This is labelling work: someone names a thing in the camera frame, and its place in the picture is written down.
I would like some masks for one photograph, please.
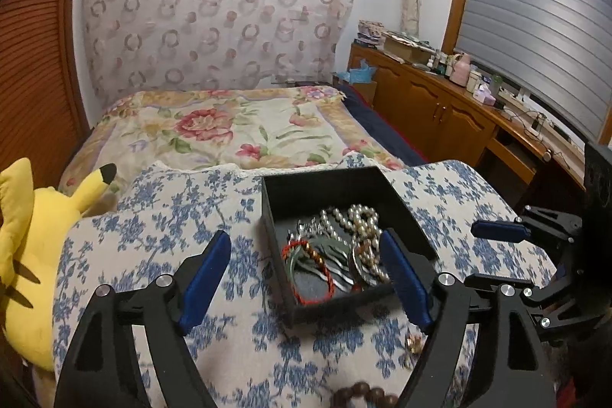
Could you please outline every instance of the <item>black box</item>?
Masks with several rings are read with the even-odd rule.
[[[262,215],[268,234],[270,253],[287,311],[289,323],[315,319],[321,315],[341,312],[391,294],[391,284],[379,284],[362,292],[347,294],[336,288],[332,299],[304,306],[293,295],[281,255],[287,244],[287,231],[296,231],[296,223],[308,223],[319,217],[322,209],[333,206],[346,212],[352,204],[363,204],[376,210],[378,226],[393,228],[401,242],[411,252],[424,255],[432,263],[436,251],[419,227],[402,198],[377,167],[335,169],[263,177]],[[334,217],[329,220],[339,234],[344,233]],[[322,298],[327,284],[314,275],[296,274],[300,294],[307,299]]]

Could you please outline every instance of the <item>floral bedspread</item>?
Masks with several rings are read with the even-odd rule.
[[[243,169],[338,163],[360,151],[391,169],[390,155],[328,86],[256,90],[143,91],[118,101],[60,180],[71,194],[106,163],[117,164],[111,192],[94,208],[114,209],[132,180],[155,161],[179,169],[234,163]]]
[[[375,164],[347,154],[338,166]],[[379,166],[402,196],[439,256],[438,270],[463,279],[473,272],[532,279],[544,285],[554,267],[528,242],[475,239],[477,218],[515,214],[472,168],[458,161],[391,171]],[[81,220],[68,233],[53,305],[53,354],[59,374],[79,316],[95,288],[143,288],[183,259],[203,251],[216,230],[232,240],[228,269],[202,325],[186,337],[217,405],[242,408],[320,407],[335,390],[366,380],[399,394],[417,357],[406,336],[420,334],[399,301],[389,297],[338,318],[288,328],[261,221],[261,175],[224,165],[199,172],[155,164],[125,192],[118,212]],[[461,397],[477,332],[468,327],[448,406]],[[154,408],[164,406],[146,337],[136,328],[143,381]]]

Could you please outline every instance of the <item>black ear tip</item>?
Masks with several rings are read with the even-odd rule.
[[[117,165],[114,163],[105,164],[100,167],[100,173],[102,174],[102,180],[106,185],[111,185],[117,175]]]

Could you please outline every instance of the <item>window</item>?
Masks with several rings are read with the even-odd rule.
[[[599,137],[612,94],[612,0],[465,0],[454,48]]]

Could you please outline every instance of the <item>plush toy tail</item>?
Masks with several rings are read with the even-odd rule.
[[[111,185],[115,175],[117,175],[117,166],[114,163],[109,163],[85,177],[75,193],[70,196],[76,209],[81,213],[87,211]]]
[[[10,286],[15,278],[13,255],[21,245],[34,210],[34,183],[28,158],[15,161],[0,172],[0,284]]]

